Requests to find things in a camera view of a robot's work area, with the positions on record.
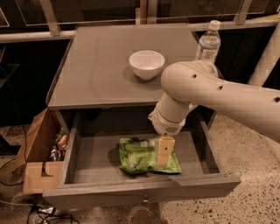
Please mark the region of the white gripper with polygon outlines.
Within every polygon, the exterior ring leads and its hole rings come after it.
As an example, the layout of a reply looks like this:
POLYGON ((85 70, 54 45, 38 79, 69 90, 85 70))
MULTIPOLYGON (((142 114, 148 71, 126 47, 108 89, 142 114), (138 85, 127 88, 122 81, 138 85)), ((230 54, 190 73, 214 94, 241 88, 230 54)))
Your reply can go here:
POLYGON ((186 120, 182 122, 169 122, 156 109, 148 115, 148 119, 151 121, 154 130, 161 135, 156 143, 157 168, 164 169, 168 164, 175 144, 175 139, 172 136, 176 136, 182 130, 186 120))

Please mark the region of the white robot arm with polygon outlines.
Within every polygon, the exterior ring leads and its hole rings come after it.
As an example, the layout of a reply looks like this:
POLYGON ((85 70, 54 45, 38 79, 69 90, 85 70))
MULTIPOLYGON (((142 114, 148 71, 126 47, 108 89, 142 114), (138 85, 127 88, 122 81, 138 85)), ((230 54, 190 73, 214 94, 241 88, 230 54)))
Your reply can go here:
POLYGON ((197 106, 213 109, 252 130, 280 140, 280 91, 226 81, 208 60, 169 65, 161 76, 164 94, 149 119, 161 136, 156 143, 157 168, 164 169, 186 117, 197 106))

